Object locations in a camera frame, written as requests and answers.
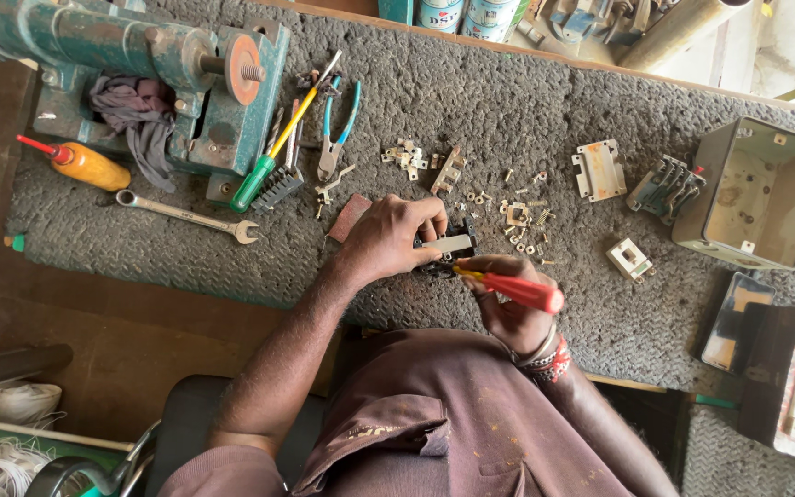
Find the hairy forearm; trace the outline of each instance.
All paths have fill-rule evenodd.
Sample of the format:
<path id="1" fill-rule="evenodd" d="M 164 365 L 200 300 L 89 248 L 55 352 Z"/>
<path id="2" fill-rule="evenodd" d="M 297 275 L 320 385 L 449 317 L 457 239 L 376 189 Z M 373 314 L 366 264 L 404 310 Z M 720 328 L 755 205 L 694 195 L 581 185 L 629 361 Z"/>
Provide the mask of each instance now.
<path id="1" fill-rule="evenodd" d="M 557 383 L 540 383 L 540 387 L 634 495 L 678 495 L 652 452 L 575 364 Z"/>
<path id="2" fill-rule="evenodd" d="M 208 446 L 258 446 L 275 457 L 300 412 L 327 344 L 362 287 L 331 260 L 262 343 L 223 399 Z"/>

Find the green screwdriver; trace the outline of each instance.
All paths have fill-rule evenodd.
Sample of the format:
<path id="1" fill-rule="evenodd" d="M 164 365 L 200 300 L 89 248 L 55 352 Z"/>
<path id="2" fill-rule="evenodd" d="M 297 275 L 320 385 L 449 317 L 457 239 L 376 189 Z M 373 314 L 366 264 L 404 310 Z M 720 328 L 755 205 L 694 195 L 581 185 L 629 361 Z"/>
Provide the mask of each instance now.
<path id="1" fill-rule="evenodd" d="M 283 130 L 281 136 L 278 137 L 272 150 L 267 155 L 260 156 L 256 160 L 256 166 L 253 168 L 253 172 L 244 178 L 244 182 L 241 183 L 241 186 L 237 189 L 237 192 L 235 192 L 235 196 L 231 199 L 231 202 L 229 202 L 229 207 L 231 207 L 232 210 L 244 212 L 250 207 L 250 202 L 256 198 L 257 194 L 259 194 L 259 189 L 262 188 L 262 181 L 275 169 L 275 157 L 277 157 L 278 153 L 281 151 L 281 146 L 287 141 L 293 128 L 296 127 L 296 123 L 298 123 L 302 115 L 305 114 L 305 110 L 308 109 L 308 106 L 315 100 L 315 96 L 318 95 L 318 87 L 321 86 L 324 79 L 330 74 L 333 65 L 336 64 L 337 59 L 339 59 L 341 55 L 342 51 L 337 51 L 337 54 L 333 56 L 333 60 L 330 61 L 327 69 L 324 70 L 324 74 L 318 78 L 318 82 L 315 83 L 312 89 L 308 90 L 308 95 L 305 96 L 302 104 L 300 104 L 300 108 L 293 114 L 290 122 L 287 123 L 287 127 Z"/>

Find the gray textured mat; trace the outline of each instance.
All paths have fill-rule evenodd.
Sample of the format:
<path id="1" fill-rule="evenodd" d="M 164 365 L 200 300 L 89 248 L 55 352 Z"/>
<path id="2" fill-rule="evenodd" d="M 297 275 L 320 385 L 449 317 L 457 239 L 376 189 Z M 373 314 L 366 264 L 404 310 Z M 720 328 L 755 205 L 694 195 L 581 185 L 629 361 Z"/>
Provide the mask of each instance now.
<path id="1" fill-rule="evenodd" d="M 688 497 L 790 497 L 795 457 L 735 431 L 737 412 L 692 406 L 683 494 Z"/>
<path id="2" fill-rule="evenodd" d="M 274 214 L 257 217 L 206 205 L 203 178 L 178 178 L 173 195 L 135 179 L 132 188 L 142 196 L 222 220 L 258 222 L 259 242 L 245 247 L 225 233 L 114 205 L 105 192 L 53 172 L 36 151 L 24 150 L 7 227 L 28 233 L 27 258 L 290 306 L 337 247 L 333 241 L 324 244 L 324 234 L 352 193 L 371 200 L 390 192 L 407 199 L 429 195 L 437 172 L 421 172 L 416 184 L 396 165 L 380 164 L 383 149 L 411 134 L 426 154 L 446 154 L 458 144 L 471 159 L 458 188 L 445 198 L 454 222 L 460 216 L 452 204 L 472 188 L 513 199 L 509 192 L 530 186 L 523 181 L 533 173 L 548 172 L 547 186 L 530 186 L 531 193 L 518 198 L 547 198 L 558 216 L 547 224 L 547 258 L 558 265 L 545 267 L 567 295 L 562 329 L 583 368 L 664 387 L 714 390 L 721 373 L 693 361 L 688 349 L 715 272 L 730 266 L 673 244 L 667 226 L 648 213 L 632 212 L 624 198 L 581 199 L 570 155 L 579 145 L 617 139 L 619 151 L 627 155 L 630 190 L 662 153 L 683 157 L 703 134 L 741 115 L 795 130 L 795 111 L 235 0 L 159 0 L 150 11 L 202 25 L 240 26 L 246 16 L 280 20 L 293 31 L 283 74 L 284 106 L 300 96 L 293 90 L 293 74 L 307 71 L 311 63 L 323 67 L 330 54 L 345 51 L 340 64 L 352 80 L 363 81 L 363 96 L 339 167 L 358 168 L 333 190 L 335 205 L 321 221 L 315 220 L 312 185 Z M 346 109 L 339 110 L 334 109 L 334 127 L 341 129 Z M 306 139 L 320 137 L 322 115 L 319 102 L 306 116 Z M 317 154 L 303 154 L 307 178 L 315 177 L 317 160 Z M 514 181 L 505 187 L 501 177 L 509 167 Z M 477 211 L 483 215 L 478 232 L 484 252 L 513 253 L 502 235 L 504 217 Z M 657 276 L 645 285 L 621 277 L 604 254 L 625 236 L 657 267 Z M 777 303 L 795 304 L 795 273 L 771 272 L 763 278 L 778 288 Z M 482 330 L 477 307 L 457 280 L 415 274 L 366 288 L 346 317 L 379 328 Z"/>

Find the spanner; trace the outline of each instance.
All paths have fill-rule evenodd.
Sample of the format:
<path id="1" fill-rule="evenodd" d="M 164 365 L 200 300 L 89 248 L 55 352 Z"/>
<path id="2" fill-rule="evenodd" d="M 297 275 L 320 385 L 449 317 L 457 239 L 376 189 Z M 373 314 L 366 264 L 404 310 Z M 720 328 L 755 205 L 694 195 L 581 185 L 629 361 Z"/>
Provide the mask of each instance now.
<path id="1" fill-rule="evenodd" d="M 119 190 L 116 194 L 116 200 L 125 207 L 138 207 L 140 209 L 152 210 L 153 212 L 166 214 L 180 220 L 192 221 L 198 225 L 204 225 L 220 231 L 226 231 L 227 233 L 234 235 L 239 243 L 243 243 L 245 245 L 259 240 L 256 238 L 250 238 L 248 236 L 248 228 L 259 227 L 259 225 L 253 221 L 224 223 L 223 221 L 217 221 L 204 216 L 199 216 L 198 214 L 188 210 L 177 209 L 176 207 L 171 207 L 170 205 L 164 205 L 163 203 L 145 199 L 127 189 Z"/>

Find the person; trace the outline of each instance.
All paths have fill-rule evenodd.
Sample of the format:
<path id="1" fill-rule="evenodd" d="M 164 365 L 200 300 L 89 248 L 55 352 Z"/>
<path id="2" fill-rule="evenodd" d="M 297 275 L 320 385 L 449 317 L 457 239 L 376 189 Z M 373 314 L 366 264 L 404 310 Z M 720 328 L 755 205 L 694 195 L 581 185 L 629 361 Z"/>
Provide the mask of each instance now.
<path id="1" fill-rule="evenodd" d="M 430 242 L 446 228 L 435 197 L 374 202 L 227 388 L 209 449 L 159 497 L 288 494 L 274 459 L 346 306 L 368 283 L 439 259 L 436 248 L 414 249 L 413 239 L 418 231 Z M 556 286 L 507 255 L 457 263 Z M 463 281 L 492 336 L 403 330 L 360 341 L 369 353 L 328 399 L 321 436 L 290 494 L 677 495 L 571 363 L 553 317 Z"/>

